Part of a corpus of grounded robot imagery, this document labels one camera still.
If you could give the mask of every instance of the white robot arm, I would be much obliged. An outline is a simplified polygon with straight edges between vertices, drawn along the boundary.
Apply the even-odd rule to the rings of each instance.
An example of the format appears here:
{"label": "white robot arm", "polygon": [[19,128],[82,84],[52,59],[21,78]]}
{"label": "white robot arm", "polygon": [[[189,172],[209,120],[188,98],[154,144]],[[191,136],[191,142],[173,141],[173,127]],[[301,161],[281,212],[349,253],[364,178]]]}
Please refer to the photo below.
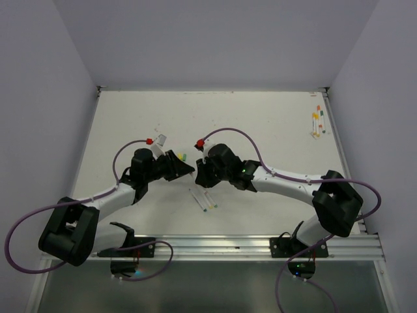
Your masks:
{"label": "white robot arm", "polygon": [[[291,237],[299,247],[297,250],[314,245],[330,234],[349,236],[363,204],[360,195],[346,182],[310,183],[342,179],[340,173],[331,170],[326,175],[289,173],[263,166],[259,161],[241,161],[228,146],[210,140],[199,140],[195,147],[203,152],[203,158],[197,161],[196,184],[211,188],[220,181],[229,181],[239,190],[281,194],[314,207],[317,215],[300,223]],[[275,172],[292,180],[277,177]],[[289,247],[289,255],[297,252]]]}
{"label": "white robot arm", "polygon": [[148,184],[164,178],[172,181],[195,171],[179,160],[172,150],[163,152],[165,136],[158,137],[150,149],[135,151],[131,166],[115,187],[91,197],[90,202],[68,203],[53,210],[39,239],[39,249],[74,266],[81,265],[92,252],[136,246],[134,230],[123,224],[98,224],[115,211],[137,203],[148,191]]}

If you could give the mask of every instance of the black mounting clamp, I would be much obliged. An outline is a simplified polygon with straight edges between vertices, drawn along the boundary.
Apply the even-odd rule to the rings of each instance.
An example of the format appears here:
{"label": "black mounting clamp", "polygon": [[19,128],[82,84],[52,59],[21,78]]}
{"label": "black mounting clamp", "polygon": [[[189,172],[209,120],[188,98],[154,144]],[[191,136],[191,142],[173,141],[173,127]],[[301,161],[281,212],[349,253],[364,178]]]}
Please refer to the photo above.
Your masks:
{"label": "black mounting clamp", "polygon": [[[272,258],[290,258],[296,253],[299,253],[300,251],[308,248],[307,245],[296,238],[297,232],[303,222],[298,224],[291,236],[284,237],[284,235],[287,233],[285,232],[282,233],[279,237],[272,237],[269,239],[269,249],[271,251]],[[321,246],[318,246],[315,249],[301,255],[300,258],[308,258],[314,253],[316,258],[327,258],[327,244],[323,243]]]}

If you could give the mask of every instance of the test tube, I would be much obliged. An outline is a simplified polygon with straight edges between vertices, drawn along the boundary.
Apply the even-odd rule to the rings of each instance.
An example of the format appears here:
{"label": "test tube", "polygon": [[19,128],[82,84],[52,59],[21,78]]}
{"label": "test tube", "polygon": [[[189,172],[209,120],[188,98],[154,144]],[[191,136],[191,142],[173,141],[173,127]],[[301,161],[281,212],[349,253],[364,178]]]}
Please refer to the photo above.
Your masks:
{"label": "test tube", "polygon": [[319,116],[316,113],[314,113],[314,118],[315,118],[315,133],[317,137],[320,137]]}
{"label": "test tube", "polygon": [[320,106],[317,106],[317,119],[319,121],[319,131],[321,130],[323,132],[323,122],[322,122],[322,119],[321,119],[320,111],[321,111]]}
{"label": "test tube", "polygon": [[193,190],[191,190],[190,188],[188,189],[190,191],[190,194],[192,195],[192,197],[194,198],[195,202],[198,203],[198,205],[200,206],[200,208],[203,210],[203,212],[207,212],[207,209],[205,208],[205,206],[201,203],[201,201],[199,200],[199,198],[195,195],[195,193],[193,192]]}
{"label": "test tube", "polygon": [[315,113],[313,113],[311,116],[313,117],[313,136],[315,136],[316,135],[316,132],[315,132]]}
{"label": "test tube", "polygon": [[323,126],[322,127],[323,134],[325,134],[326,133],[326,127],[324,125],[324,113],[323,113],[323,110],[320,111],[320,120],[321,120],[321,124]]}
{"label": "test tube", "polygon": [[208,201],[213,207],[218,207],[217,203],[214,202],[213,198],[211,198],[209,192],[207,190],[204,191],[205,196],[207,197]]}

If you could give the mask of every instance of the gray wall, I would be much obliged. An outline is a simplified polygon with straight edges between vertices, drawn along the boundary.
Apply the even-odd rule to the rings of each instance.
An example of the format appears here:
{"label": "gray wall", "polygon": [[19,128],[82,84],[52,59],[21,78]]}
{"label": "gray wall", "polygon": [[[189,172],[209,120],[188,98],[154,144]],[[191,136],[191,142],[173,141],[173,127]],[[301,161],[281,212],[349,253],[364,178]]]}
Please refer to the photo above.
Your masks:
{"label": "gray wall", "polygon": [[382,194],[367,225],[381,236],[403,312],[417,306],[416,14],[415,0],[381,0],[330,89],[352,176]]}
{"label": "gray wall", "polygon": [[330,86],[378,0],[54,0],[93,80],[123,89]]}
{"label": "gray wall", "polygon": [[[70,191],[95,108],[95,86],[50,0],[0,4],[0,240],[12,223]],[[37,268],[48,214],[28,220],[12,255]],[[34,276],[0,254],[0,312],[23,312]]]}

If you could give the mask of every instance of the purple cable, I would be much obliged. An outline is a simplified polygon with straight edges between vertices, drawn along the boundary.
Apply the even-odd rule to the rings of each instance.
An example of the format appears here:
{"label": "purple cable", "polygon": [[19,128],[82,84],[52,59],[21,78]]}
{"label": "purple cable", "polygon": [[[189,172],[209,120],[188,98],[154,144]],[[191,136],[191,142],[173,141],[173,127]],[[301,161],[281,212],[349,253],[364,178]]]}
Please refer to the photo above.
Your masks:
{"label": "purple cable", "polygon": [[[294,178],[294,177],[290,177],[290,176],[286,176],[286,175],[282,175],[282,174],[279,174],[279,173],[276,173],[276,172],[272,172],[267,166],[266,166],[266,164],[263,162],[263,159],[262,159],[262,156],[261,156],[261,153],[259,152],[259,149],[258,149],[258,147],[256,146],[256,143],[254,142],[254,140],[252,139],[252,138],[250,138],[249,137],[249,135],[247,134],[247,133],[245,133],[245,132],[243,132],[243,131],[241,131],[240,129],[237,129],[237,128],[232,128],[232,127],[224,127],[224,128],[219,128],[219,129],[216,129],[216,130],[213,130],[210,134],[208,134],[208,135],[206,135],[204,138],[202,138],[203,139],[203,141],[205,141],[207,138],[209,138],[209,137],[211,137],[212,135],[214,135],[214,134],[216,134],[216,133],[218,133],[218,132],[222,132],[222,131],[224,131],[224,130],[230,130],[230,131],[233,131],[233,132],[238,132],[239,134],[241,134],[241,135],[243,135],[243,136],[245,136],[249,141],[250,141],[250,143],[253,145],[253,148],[255,148],[255,152],[256,152],[256,154],[257,154],[257,156],[258,156],[258,159],[259,159],[259,162],[261,163],[261,165],[262,165],[262,167],[265,169],[265,171],[267,171],[269,174],[271,174],[271,175],[273,175],[273,176],[276,176],[276,177],[279,177],[279,178],[282,178],[282,179],[286,179],[286,180],[288,180],[288,181],[294,181],[294,182],[296,182],[296,183],[308,183],[305,179],[299,179],[299,178]],[[363,214],[363,215],[361,215],[361,216],[358,216],[357,218],[356,218],[356,222],[358,221],[358,220],[363,220],[364,218],[366,218],[366,217],[369,217],[369,216],[371,216],[373,213],[375,213],[378,209],[379,209],[379,207],[381,206],[381,203],[382,203],[382,198],[381,198],[381,195],[379,194],[379,192],[378,192],[378,190],[376,190],[375,188],[373,188],[370,184],[368,184],[368,183],[365,183],[365,182],[363,182],[363,181],[357,181],[357,180],[355,180],[355,179],[346,179],[346,178],[337,178],[337,179],[314,179],[314,180],[311,180],[310,181],[310,183],[312,183],[312,184],[317,184],[317,183],[354,183],[354,184],[357,184],[357,185],[362,185],[362,186],[365,186],[366,188],[368,188],[368,189],[370,189],[375,195],[376,195],[376,197],[377,197],[377,204],[375,205],[375,207],[372,209],[372,210],[370,210],[370,212],[368,212],[368,213],[366,213],[366,214]],[[295,259],[295,258],[297,258],[297,257],[299,257],[299,256],[301,256],[301,255],[303,255],[304,253],[307,253],[308,251],[310,251],[310,250],[312,250],[312,249],[314,249],[316,246],[319,246],[319,245],[321,245],[321,244],[323,244],[323,243],[325,243],[327,240],[329,240],[329,239],[331,239],[331,238],[333,238],[333,235],[330,235],[330,236],[328,236],[328,237],[326,237],[326,238],[324,238],[324,239],[322,239],[322,240],[320,240],[320,241],[318,241],[317,243],[315,243],[314,245],[312,245],[312,246],[309,246],[309,247],[307,247],[306,249],[304,249],[303,251],[300,251],[299,253],[297,253],[297,254],[295,254],[294,256],[292,256],[291,258],[289,258],[286,262],[285,262],[285,264],[284,264],[284,266],[281,268],[281,270],[279,271],[279,273],[278,273],[278,276],[277,276],[277,278],[276,278],[276,283],[275,283],[275,297],[276,297],[276,302],[277,302],[277,305],[278,305],[278,307],[280,308],[280,310],[281,310],[281,312],[282,313],[284,313],[284,310],[283,310],[283,307],[282,307],[282,305],[281,305],[281,303],[280,303],[280,296],[279,296],[279,293],[278,293],[278,286],[279,286],[279,284],[280,284],[280,279],[281,279],[281,276],[282,276],[282,273],[284,272],[284,269],[287,267],[287,265],[289,264],[289,262],[291,262],[293,259]],[[312,281],[308,281],[310,284],[313,284],[314,286],[316,286],[316,287],[318,287],[319,289],[321,289],[321,290],[323,290],[324,291],[324,293],[330,298],[330,300],[332,301],[332,304],[333,304],[333,307],[334,307],[334,310],[335,310],[335,312],[339,312],[339,309],[338,309],[338,307],[337,307],[337,305],[336,305],[336,302],[335,302],[335,300],[333,299],[333,297],[324,289],[324,288],[322,288],[320,285],[318,285],[317,283],[315,283],[315,282],[312,282]]]}
{"label": "purple cable", "polygon": [[169,257],[168,262],[159,270],[156,271],[155,273],[146,276],[146,277],[140,277],[140,278],[127,278],[127,277],[122,277],[122,280],[126,280],[128,282],[140,282],[142,280],[147,280],[147,279],[151,279],[154,278],[155,276],[158,276],[159,274],[161,274],[162,272],[164,272],[169,265],[171,264],[172,258],[174,256],[174,249],[173,247],[166,241],[163,240],[155,240],[155,241],[150,241],[148,243],[143,243],[141,245],[137,245],[137,246],[129,246],[127,248],[116,248],[114,250],[116,251],[129,251],[129,250],[137,250],[139,248],[143,248],[144,246],[149,246],[149,245],[155,245],[156,243],[163,243],[164,245],[167,245],[169,247],[169,249],[171,249],[171,256]]}
{"label": "purple cable", "polygon": [[[327,240],[329,240],[329,239],[331,239],[333,237],[334,237],[334,235],[330,235],[330,236],[328,236],[328,237],[326,237],[324,239],[321,239],[320,241],[317,241],[314,245],[309,246],[309,247],[305,248],[303,251],[300,251],[300,252],[294,254],[287,261],[285,261],[283,267],[278,272],[278,275],[277,275],[276,280],[275,280],[275,299],[276,299],[276,303],[277,303],[278,307],[281,310],[281,313],[284,313],[285,311],[284,311],[284,309],[282,307],[282,304],[281,304],[281,301],[280,301],[280,293],[278,291],[278,288],[280,286],[280,280],[281,280],[282,274],[284,273],[284,270],[287,268],[288,264],[291,261],[293,261],[295,258],[297,258],[297,257],[299,257],[299,256],[301,256],[301,255],[303,255],[303,254],[305,254],[307,252],[309,252],[311,249],[314,249],[314,248],[316,248],[318,246],[321,246]],[[317,288],[319,288],[320,290],[322,290],[327,295],[327,297],[331,300],[331,302],[333,304],[334,312],[336,312],[336,313],[339,312],[339,308],[338,308],[338,306],[337,306],[334,298],[332,297],[332,295],[328,291],[326,291],[323,287],[321,287],[320,285],[318,285],[318,283],[316,283],[316,282],[312,282],[310,280],[307,280],[307,282],[309,282],[310,284],[312,284],[312,285],[316,286]]]}
{"label": "purple cable", "polygon": [[6,239],[5,239],[5,257],[7,262],[16,270],[18,270],[19,272],[25,273],[25,274],[42,274],[42,273],[47,273],[50,271],[53,271],[54,269],[58,269],[61,266],[63,266],[66,262],[61,262],[57,265],[54,265],[52,267],[49,267],[47,269],[25,269],[24,267],[21,267],[20,265],[18,265],[13,259],[12,256],[10,255],[10,240],[12,239],[12,235],[14,233],[14,231],[16,230],[16,228],[24,221],[27,220],[29,217],[47,211],[47,210],[51,210],[51,209],[55,209],[58,207],[64,207],[64,206],[68,206],[68,205],[75,205],[75,204],[83,204],[83,203],[87,203],[90,202],[92,199],[93,200],[98,200],[101,198],[104,198],[110,194],[112,194],[113,192],[115,192],[117,190],[118,185],[120,184],[119,178],[117,177],[117,173],[116,173],[116,160],[117,157],[120,155],[120,153],[127,148],[130,145],[133,145],[134,143],[138,143],[138,142],[146,142],[146,140],[134,140],[132,142],[127,143],[126,145],[124,145],[123,147],[121,147],[119,149],[119,151],[117,151],[114,159],[113,159],[113,174],[116,178],[116,186],[114,188],[112,188],[111,190],[104,192],[102,194],[99,194],[93,198],[89,198],[89,199],[84,199],[84,200],[76,200],[76,201],[72,201],[72,202],[66,202],[66,203],[58,203],[58,204],[53,204],[53,205],[48,205],[46,207],[41,207],[40,209],[36,209],[32,212],[27,213],[26,215],[23,215],[21,218],[19,218],[17,221],[15,221],[15,223],[12,225],[12,227],[10,228],[10,230],[8,231],[7,235],[6,235]]}

